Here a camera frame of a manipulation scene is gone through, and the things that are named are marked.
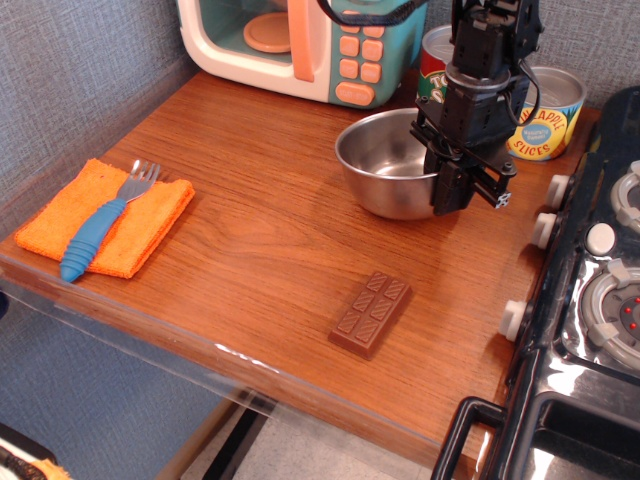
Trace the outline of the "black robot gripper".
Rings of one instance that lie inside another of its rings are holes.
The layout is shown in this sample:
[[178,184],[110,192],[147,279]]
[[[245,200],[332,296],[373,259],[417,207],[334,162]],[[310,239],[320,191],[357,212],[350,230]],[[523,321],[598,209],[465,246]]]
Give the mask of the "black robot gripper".
[[475,78],[449,64],[446,78],[444,102],[418,99],[411,124],[411,134],[427,149],[423,173],[437,173],[433,213],[464,210],[476,194],[496,209],[504,207],[511,198],[509,181],[517,173],[504,147],[514,132],[504,112],[510,73]]

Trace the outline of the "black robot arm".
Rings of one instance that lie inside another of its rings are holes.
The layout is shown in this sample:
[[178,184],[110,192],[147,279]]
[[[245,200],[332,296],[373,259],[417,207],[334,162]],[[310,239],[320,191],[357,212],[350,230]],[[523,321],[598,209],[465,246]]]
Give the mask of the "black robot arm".
[[538,81],[526,59],[543,31],[536,1],[455,1],[451,26],[445,99],[420,98],[411,131],[426,147],[425,174],[435,177],[436,216],[465,209],[474,195],[508,204],[517,169],[506,142],[532,120],[522,110]]

